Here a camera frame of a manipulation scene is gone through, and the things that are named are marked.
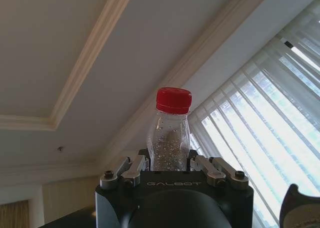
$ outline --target white curtain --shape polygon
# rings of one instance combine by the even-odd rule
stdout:
[[[248,176],[254,227],[279,226],[291,183],[320,196],[320,0],[197,107],[189,123],[193,149]]]

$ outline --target robotic hand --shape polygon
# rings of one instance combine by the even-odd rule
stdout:
[[[148,160],[140,150],[133,162],[123,157],[101,176],[97,228],[252,226],[253,189],[222,158],[192,150],[187,171],[148,171]]]

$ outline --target screw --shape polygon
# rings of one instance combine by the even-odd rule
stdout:
[[[243,179],[245,177],[245,173],[241,170],[237,170],[234,175],[237,179]]]
[[[112,177],[114,176],[114,172],[112,170],[107,170],[105,173],[104,173],[104,177],[106,179],[111,179]]]
[[[218,187],[218,188],[224,188],[225,186],[226,186],[226,181],[224,180],[224,179],[220,179],[220,180],[218,180],[217,182],[216,182],[216,186]]]
[[[134,187],[134,183],[133,183],[131,180],[125,180],[125,181],[124,181],[124,187],[125,187],[126,189],[133,188],[133,187]]]

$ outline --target clear plastic bottle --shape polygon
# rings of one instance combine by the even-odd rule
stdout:
[[[161,88],[156,96],[156,116],[147,136],[151,170],[187,169],[190,149],[188,112],[191,93],[185,89]]]

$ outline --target wall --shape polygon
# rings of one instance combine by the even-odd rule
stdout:
[[[95,203],[97,176],[44,184],[44,222],[48,223]]]
[[[33,198],[29,199],[29,222],[30,228],[38,228],[45,224],[44,201],[41,186],[36,188]]]
[[[37,228],[44,225],[44,205],[41,185],[28,184],[0,188],[0,204],[12,203],[20,200],[28,200],[30,228]]]

